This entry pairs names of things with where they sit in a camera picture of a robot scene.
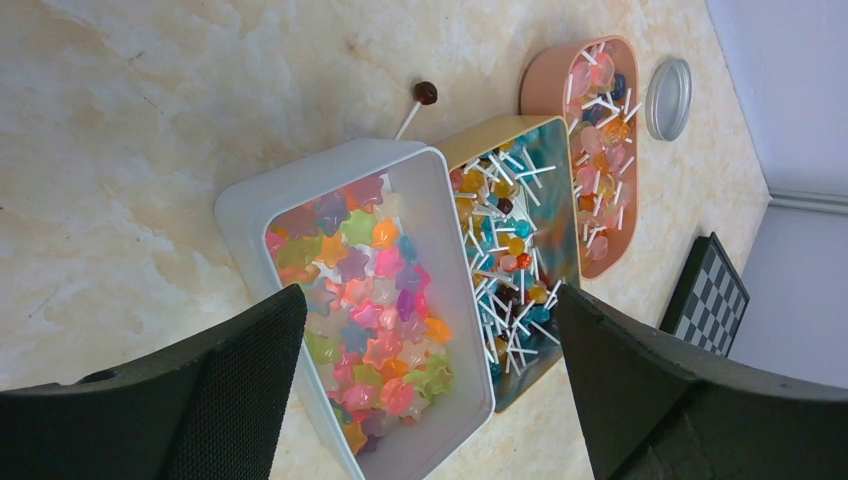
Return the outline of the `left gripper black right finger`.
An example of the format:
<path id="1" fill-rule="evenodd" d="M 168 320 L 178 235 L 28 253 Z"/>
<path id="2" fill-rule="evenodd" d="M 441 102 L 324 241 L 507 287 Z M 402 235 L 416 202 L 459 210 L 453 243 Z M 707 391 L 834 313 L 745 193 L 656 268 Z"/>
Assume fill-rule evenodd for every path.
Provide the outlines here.
<path id="1" fill-rule="evenodd" d="M 558 289 L 556 320 L 598 479 L 843 479 L 847 392 L 755 369 Z"/>

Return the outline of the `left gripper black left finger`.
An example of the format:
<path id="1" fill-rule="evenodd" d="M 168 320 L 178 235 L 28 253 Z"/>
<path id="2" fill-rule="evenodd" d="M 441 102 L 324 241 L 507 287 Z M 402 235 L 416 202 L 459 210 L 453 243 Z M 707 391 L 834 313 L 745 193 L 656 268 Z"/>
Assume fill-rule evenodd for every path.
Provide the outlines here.
<path id="1" fill-rule="evenodd" d="M 5 479 L 265 479 L 305 331 L 298 286 L 161 350 L 1 394 Z"/>

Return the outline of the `silver round lid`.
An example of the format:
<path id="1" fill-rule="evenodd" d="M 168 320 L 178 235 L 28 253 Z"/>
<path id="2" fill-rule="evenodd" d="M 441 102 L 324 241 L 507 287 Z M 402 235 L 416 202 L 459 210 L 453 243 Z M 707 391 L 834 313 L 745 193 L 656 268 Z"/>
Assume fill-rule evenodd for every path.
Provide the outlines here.
<path id="1" fill-rule="evenodd" d="M 659 141 L 676 140 L 689 118 L 692 103 L 692 74 L 683 58 L 672 58 L 654 72 L 646 94 L 647 130 Z"/>

